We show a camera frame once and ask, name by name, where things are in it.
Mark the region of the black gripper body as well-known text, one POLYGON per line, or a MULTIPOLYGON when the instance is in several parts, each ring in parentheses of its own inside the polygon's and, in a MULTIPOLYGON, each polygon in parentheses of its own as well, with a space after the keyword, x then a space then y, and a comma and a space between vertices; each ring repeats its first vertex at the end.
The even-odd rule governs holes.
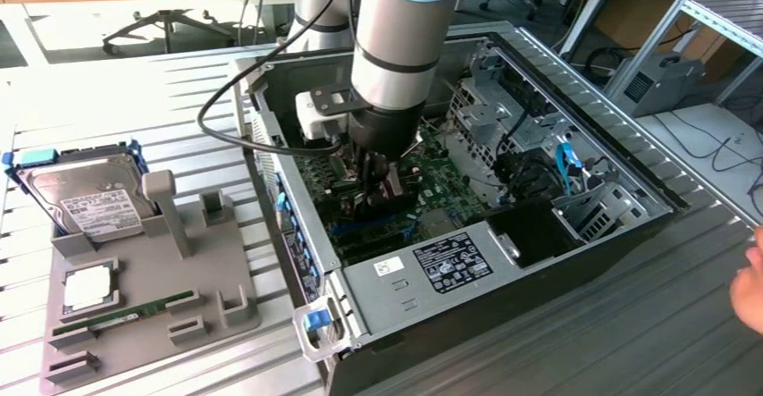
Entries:
POLYGON ((348 134, 353 143, 388 161, 397 161, 413 142, 423 108, 423 105, 404 110, 371 107, 352 112, 348 134))

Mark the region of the person's hand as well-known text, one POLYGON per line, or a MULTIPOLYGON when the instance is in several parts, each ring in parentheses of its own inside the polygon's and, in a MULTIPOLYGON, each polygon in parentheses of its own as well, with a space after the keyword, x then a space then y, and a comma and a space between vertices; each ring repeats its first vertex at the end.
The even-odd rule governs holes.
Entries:
POLYGON ((762 228, 754 231, 755 244, 746 250, 748 264, 736 271, 730 286, 730 300, 740 322, 756 333, 763 333, 762 299, 762 228))

